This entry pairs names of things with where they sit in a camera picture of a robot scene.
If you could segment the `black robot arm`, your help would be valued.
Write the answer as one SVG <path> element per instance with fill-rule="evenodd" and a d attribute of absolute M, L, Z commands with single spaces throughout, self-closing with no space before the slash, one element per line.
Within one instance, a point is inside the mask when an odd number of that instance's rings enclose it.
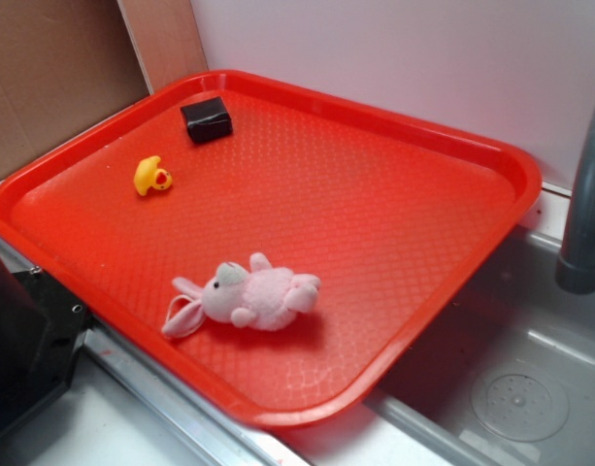
<path fill-rule="evenodd" d="M 68 390 L 86 325 L 68 288 L 0 257 L 0 440 Z"/>

